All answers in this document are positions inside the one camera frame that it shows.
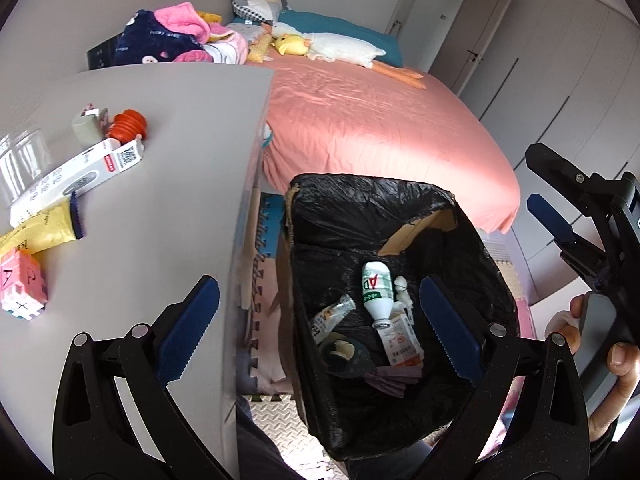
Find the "yellow duck head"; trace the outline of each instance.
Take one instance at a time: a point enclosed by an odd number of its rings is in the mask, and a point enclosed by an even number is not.
[[[310,40],[305,40],[297,34],[285,34],[276,40],[274,46],[281,56],[292,54],[294,56],[305,56],[311,46]]]

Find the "teal pillow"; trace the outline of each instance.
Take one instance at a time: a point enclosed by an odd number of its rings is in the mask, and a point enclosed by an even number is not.
[[[379,61],[402,68],[402,55],[400,54],[398,42],[396,38],[388,34],[376,32],[340,18],[331,18],[314,12],[298,12],[289,9],[282,10],[278,21],[290,25],[303,34],[332,32],[333,34],[341,34],[350,38],[368,41],[373,46],[386,51],[385,56],[378,57]],[[244,23],[245,20],[236,18],[234,22]]]

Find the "small pink toy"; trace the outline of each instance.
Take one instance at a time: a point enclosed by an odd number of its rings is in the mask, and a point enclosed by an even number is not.
[[[47,303],[40,264],[26,251],[12,249],[0,258],[0,303],[15,317],[39,316]]]

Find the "dark pants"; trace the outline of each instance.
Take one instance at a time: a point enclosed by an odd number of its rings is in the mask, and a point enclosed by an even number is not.
[[[280,456],[273,441],[256,426],[249,403],[238,396],[238,462],[241,480],[303,480]],[[408,480],[431,452],[424,442],[377,458],[345,462],[351,480]]]

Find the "mattress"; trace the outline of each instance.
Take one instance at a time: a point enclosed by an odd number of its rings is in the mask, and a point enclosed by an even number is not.
[[[452,192],[476,228],[511,227],[520,205],[511,165],[437,79],[426,75],[418,90],[340,61],[271,56],[262,65],[276,71],[263,170],[280,193],[301,173],[427,182]]]

